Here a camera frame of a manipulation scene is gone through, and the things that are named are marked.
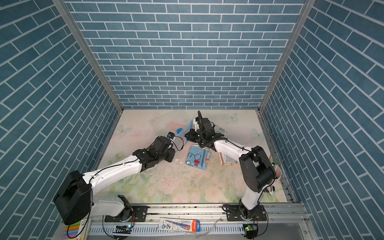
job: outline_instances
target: blue brick wall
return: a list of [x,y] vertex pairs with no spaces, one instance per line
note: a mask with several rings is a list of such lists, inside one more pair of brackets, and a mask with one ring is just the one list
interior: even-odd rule
[[384,2],[317,0],[265,117],[322,239],[384,239]]
[[126,109],[256,109],[303,2],[66,1]]
[[0,0],[0,239],[51,238],[118,112],[51,0]]

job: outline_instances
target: perforated metal panel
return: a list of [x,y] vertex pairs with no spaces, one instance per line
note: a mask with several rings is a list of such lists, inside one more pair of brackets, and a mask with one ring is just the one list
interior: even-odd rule
[[[114,234],[121,236],[169,236],[169,235],[185,235],[184,232],[172,232],[158,230],[158,224],[136,224],[132,229],[130,234]],[[216,224],[216,227],[213,227],[213,224],[202,224],[201,232],[199,234],[243,234],[244,229],[243,225],[239,223],[224,223]],[[116,229],[116,225],[104,225],[105,231],[112,235],[113,231]],[[89,235],[105,235],[103,227],[101,224],[92,224]]]

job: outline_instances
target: pastel floral surface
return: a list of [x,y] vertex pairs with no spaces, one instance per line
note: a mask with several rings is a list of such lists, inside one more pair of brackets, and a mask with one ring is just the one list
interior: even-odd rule
[[[228,138],[245,146],[261,146],[269,156],[255,111],[206,110],[204,118],[228,131]],[[118,162],[137,149],[148,147],[156,136],[189,125],[195,110],[125,110],[101,160],[99,168]],[[185,164],[191,142],[177,151],[173,162],[162,161],[144,172],[121,179],[97,193],[100,196],[124,195],[131,203],[217,203],[238,202],[246,184],[240,165],[223,166],[217,152],[210,150],[206,170]],[[286,202],[280,181],[274,196],[263,193],[260,202]]]

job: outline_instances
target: folded cloth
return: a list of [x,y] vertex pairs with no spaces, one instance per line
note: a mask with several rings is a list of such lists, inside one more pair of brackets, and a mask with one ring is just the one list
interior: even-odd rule
[[198,145],[193,144],[189,149],[185,164],[192,167],[196,167],[198,169],[205,170],[207,169],[207,163],[210,155],[211,153],[208,149],[203,149],[200,148]]

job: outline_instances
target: black cable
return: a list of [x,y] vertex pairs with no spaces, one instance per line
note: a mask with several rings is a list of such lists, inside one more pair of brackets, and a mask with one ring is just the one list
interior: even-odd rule
[[105,231],[105,229],[104,229],[104,215],[103,215],[103,218],[101,219],[101,225],[103,226],[103,232],[104,232],[108,237],[113,238],[114,240],[119,240],[119,239],[120,239],[119,237],[118,237],[117,239],[114,238],[114,237],[112,237],[111,235],[109,235],[109,234]]
[[265,228],[265,230],[264,230],[264,232],[263,232],[262,234],[260,234],[260,235],[257,235],[256,237],[259,237],[259,236],[261,236],[261,235],[265,234],[266,230],[268,229],[268,222],[269,222],[269,218],[268,218],[268,212],[267,212],[267,211],[265,211],[265,214],[266,214],[266,228]]
[[211,143],[213,143],[214,141],[217,141],[217,140],[227,140],[227,138],[225,138],[225,137],[216,138],[216,139],[211,140],[211,141],[207,142],[206,144],[200,146],[200,148],[204,148],[206,145],[209,145],[209,144],[211,144]]
[[178,138],[180,138],[180,139],[183,141],[183,146],[181,146],[181,148],[180,148],[180,149],[178,149],[178,148],[177,148],[177,146],[176,146],[175,142],[174,142],[174,141],[172,141],[172,139],[169,139],[169,140],[171,140],[171,141],[172,141],[173,145],[175,145],[175,148],[176,148],[178,151],[181,151],[181,150],[183,149],[183,147],[184,147],[184,140],[183,140],[183,138],[181,138],[181,137],[179,137],[179,136],[175,136],[175,137],[178,137]]
[[199,132],[199,142],[198,142],[198,144],[199,144],[199,147],[200,147],[200,148],[204,148],[205,145],[201,145],[201,132],[202,132],[202,131],[200,130],[200,132]]
[[229,213],[230,211],[229,210],[225,210],[224,209],[224,205],[221,206],[221,209],[223,209],[223,211],[225,211],[226,213]]
[[[243,150],[247,150],[248,152],[250,152],[250,150],[248,150],[248,149],[245,149],[244,147],[240,147],[240,146],[237,146],[236,144],[234,144],[233,142],[231,142],[231,141],[229,141],[228,140],[228,138],[227,138],[227,142],[230,142],[230,143],[232,143],[234,146],[236,146],[236,147],[238,147],[238,148],[240,148],[240,149],[243,149]],[[255,152],[253,152],[253,154],[255,154],[255,155],[257,155],[257,156],[259,156],[259,157],[261,157],[262,159],[264,159],[264,160],[266,160],[270,165],[271,165],[271,167],[272,167],[272,169],[274,169],[274,167],[273,167],[273,165],[272,165],[272,163],[268,160],[268,159],[265,159],[265,157],[262,157],[261,155],[259,155],[259,154],[257,154],[257,153],[255,153]],[[273,171],[273,182],[268,186],[268,187],[270,187],[273,183],[274,183],[274,181],[275,181],[275,178],[276,178],[276,171]]]
[[96,177],[96,175],[98,175],[101,171],[107,169],[107,168],[110,168],[110,167],[116,167],[116,166],[120,166],[120,165],[123,165],[123,164],[126,164],[126,163],[131,163],[131,162],[135,162],[135,161],[130,161],[130,162],[122,162],[122,163],[119,163],[119,164],[116,164],[116,165],[111,165],[111,166],[107,166],[101,170],[99,170],[96,174],[93,175],[93,177],[91,177],[91,179],[89,180],[89,183],[91,183],[91,180],[94,179]]
[[131,228],[133,228],[135,226],[135,217],[136,217],[136,213],[133,212],[133,214],[131,214]]
[[259,233],[259,217],[258,215],[255,214],[254,218],[253,218],[253,225],[255,224],[255,220],[257,218],[257,222],[256,222],[256,226],[257,226],[257,233]]

